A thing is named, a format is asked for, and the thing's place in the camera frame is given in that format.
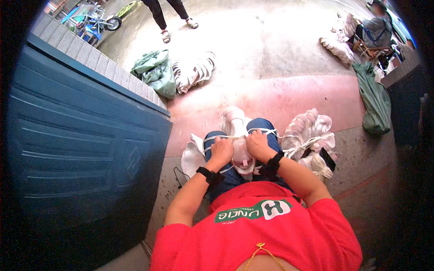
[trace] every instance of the green plastic bag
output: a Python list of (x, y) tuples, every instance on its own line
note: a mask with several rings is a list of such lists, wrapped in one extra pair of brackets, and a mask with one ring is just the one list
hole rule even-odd
[(352, 66), (357, 73), (358, 88), (366, 107), (363, 119), (364, 129), (374, 135), (389, 132), (391, 127), (390, 98), (384, 85), (375, 81), (372, 63), (366, 62), (364, 65), (354, 63)]
[(143, 54), (134, 63), (130, 73), (153, 88), (159, 95), (168, 99), (175, 98), (175, 75), (169, 60), (169, 50)]

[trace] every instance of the tiled wall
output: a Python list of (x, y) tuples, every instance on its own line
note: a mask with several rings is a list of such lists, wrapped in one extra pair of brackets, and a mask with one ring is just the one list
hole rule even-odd
[(124, 70), (99, 50), (80, 39), (53, 17), (45, 13), (41, 14), (31, 32), (83, 65), (161, 108), (167, 109), (166, 98), (159, 96), (151, 87), (134, 77), (129, 71)]

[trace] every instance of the scooter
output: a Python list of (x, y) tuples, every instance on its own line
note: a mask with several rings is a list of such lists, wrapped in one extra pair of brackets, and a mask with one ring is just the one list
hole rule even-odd
[(102, 39), (104, 30), (115, 31), (122, 25), (122, 19), (117, 16), (110, 16), (103, 19), (104, 9), (100, 5), (82, 5), (71, 10), (71, 12), (61, 21), (73, 22), (76, 27), (76, 34), (94, 46)]

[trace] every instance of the hand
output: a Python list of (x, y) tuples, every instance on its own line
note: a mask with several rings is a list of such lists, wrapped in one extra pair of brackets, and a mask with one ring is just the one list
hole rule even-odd
[(261, 130), (253, 131), (246, 140), (247, 151), (257, 160), (267, 163), (276, 155), (276, 151), (268, 146), (267, 135)]
[(211, 159), (206, 167), (210, 171), (217, 172), (224, 165), (230, 162), (233, 157), (232, 139), (215, 138), (215, 143), (211, 144)]

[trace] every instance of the black pants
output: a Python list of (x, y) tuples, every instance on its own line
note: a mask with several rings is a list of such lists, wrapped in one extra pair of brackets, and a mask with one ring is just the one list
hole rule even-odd
[[(357, 34), (359, 39), (363, 39), (363, 28), (361, 25), (357, 25), (357, 27), (355, 28), (355, 33)], [(348, 41), (354, 44), (354, 35), (352, 35)]]
[[(166, 29), (167, 24), (166, 21), (164, 20), (163, 11), (161, 10), (161, 6), (158, 0), (142, 0), (142, 1), (151, 10), (152, 16), (154, 17), (155, 22), (158, 24), (161, 30)], [(187, 11), (185, 11), (184, 5), (182, 4), (181, 0), (167, 0), (167, 1), (173, 7), (173, 9), (179, 14), (179, 17), (181, 17), (181, 19), (183, 20), (188, 19)]]

